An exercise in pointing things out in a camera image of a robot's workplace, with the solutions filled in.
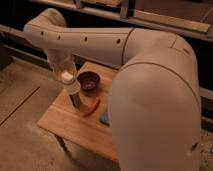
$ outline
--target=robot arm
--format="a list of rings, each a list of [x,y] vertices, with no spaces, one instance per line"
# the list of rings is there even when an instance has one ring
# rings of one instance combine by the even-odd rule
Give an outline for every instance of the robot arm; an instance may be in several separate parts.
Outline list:
[[[70,54],[121,67],[108,108],[122,170],[199,170],[197,63],[185,40],[137,28],[66,28],[54,9],[28,22],[24,34],[53,70],[72,65]]]

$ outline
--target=floor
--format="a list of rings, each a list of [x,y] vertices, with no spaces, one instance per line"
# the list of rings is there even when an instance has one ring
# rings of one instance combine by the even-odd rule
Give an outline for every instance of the floor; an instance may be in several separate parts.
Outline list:
[[[1,171],[118,171],[119,166],[70,142],[67,155],[36,122],[62,87],[45,69],[15,60],[0,71]]]

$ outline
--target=wooden table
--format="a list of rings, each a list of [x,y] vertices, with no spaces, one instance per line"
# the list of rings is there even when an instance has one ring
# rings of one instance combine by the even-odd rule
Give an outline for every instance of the wooden table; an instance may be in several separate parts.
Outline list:
[[[84,117],[81,110],[72,106],[67,92],[63,90],[38,121],[38,125],[55,134],[65,151],[67,148],[62,138],[117,162],[111,130],[99,122],[100,115],[107,107],[108,90],[116,70],[87,62],[79,72],[84,71],[95,71],[101,77],[97,90],[87,94],[80,92],[82,102],[87,105],[91,104],[96,96],[100,97],[101,102],[96,111]]]

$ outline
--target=table leg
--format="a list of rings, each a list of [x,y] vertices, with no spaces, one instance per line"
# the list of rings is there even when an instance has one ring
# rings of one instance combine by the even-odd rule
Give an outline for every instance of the table leg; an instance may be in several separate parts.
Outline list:
[[[67,147],[66,147],[66,144],[65,144],[64,140],[63,140],[60,136],[58,136],[58,135],[56,135],[56,134],[54,134],[54,135],[55,135],[55,138],[57,139],[59,145],[63,148],[63,150],[64,150],[65,152],[68,152],[68,149],[67,149]]]

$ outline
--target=brown bowl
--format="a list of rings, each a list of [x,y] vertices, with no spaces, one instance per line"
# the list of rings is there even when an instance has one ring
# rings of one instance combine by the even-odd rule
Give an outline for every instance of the brown bowl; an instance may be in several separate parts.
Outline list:
[[[100,76],[92,71],[86,71],[78,75],[77,80],[84,91],[94,90],[98,87]]]

